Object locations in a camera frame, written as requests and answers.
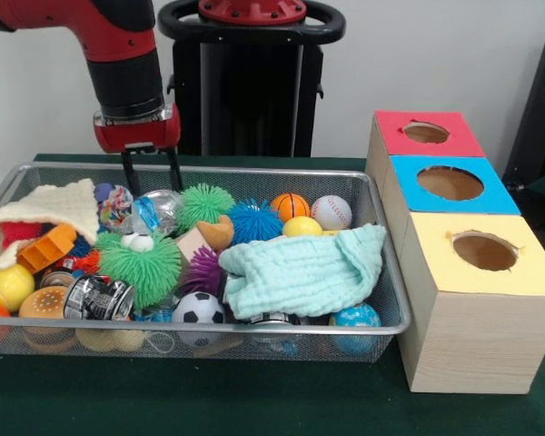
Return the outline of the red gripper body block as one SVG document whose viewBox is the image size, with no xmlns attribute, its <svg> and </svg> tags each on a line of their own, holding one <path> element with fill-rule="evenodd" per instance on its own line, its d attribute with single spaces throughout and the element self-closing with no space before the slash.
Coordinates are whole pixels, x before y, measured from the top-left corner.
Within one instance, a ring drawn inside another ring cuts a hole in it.
<svg viewBox="0 0 545 436">
<path fill-rule="evenodd" d="M 94 133 L 107 154 L 120 154 L 142 147 L 175 148 L 181 137 L 180 114 L 175 104 L 165 104 L 144 118 L 119 120 L 96 112 Z"/>
</svg>

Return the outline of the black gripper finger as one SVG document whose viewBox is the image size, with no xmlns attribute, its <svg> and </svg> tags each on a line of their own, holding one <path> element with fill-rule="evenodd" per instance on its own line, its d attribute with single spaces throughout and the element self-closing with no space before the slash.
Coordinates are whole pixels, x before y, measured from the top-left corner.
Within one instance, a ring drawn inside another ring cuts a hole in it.
<svg viewBox="0 0 545 436">
<path fill-rule="evenodd" d="M 133 196 L 141 195 L 141 185 L 137 172 L 134 169 L 133 159 L 130 152 L 122 152 L 122 164 L 128 187 Z"/>
<path fill-rule="evenodd" d="M 177 152 L 175 148 L 166 148 L 164 150 L 170 164 L 170 181 L 172 190 L 180 192 L 183 189 L 180 165 L 178 163 Z"/>
</svg>

